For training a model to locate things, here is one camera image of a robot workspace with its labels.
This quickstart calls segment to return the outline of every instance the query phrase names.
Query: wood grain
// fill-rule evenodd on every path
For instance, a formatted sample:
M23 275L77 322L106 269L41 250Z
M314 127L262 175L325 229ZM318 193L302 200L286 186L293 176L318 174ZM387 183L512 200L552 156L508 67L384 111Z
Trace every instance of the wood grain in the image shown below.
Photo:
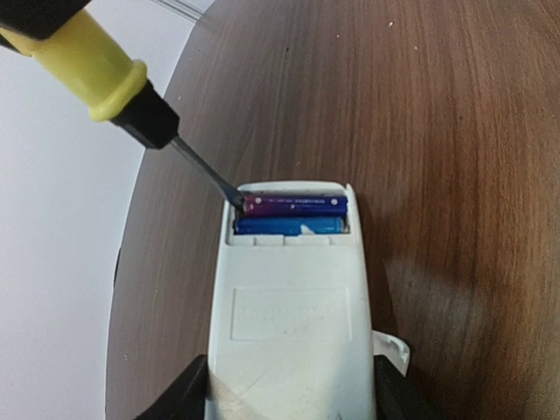
M235 183L353 185L374 326L449 418L560 417L559 28L557 0L218 0L167 92ZM146 153L108 419L206 351L220 213L172 150Z

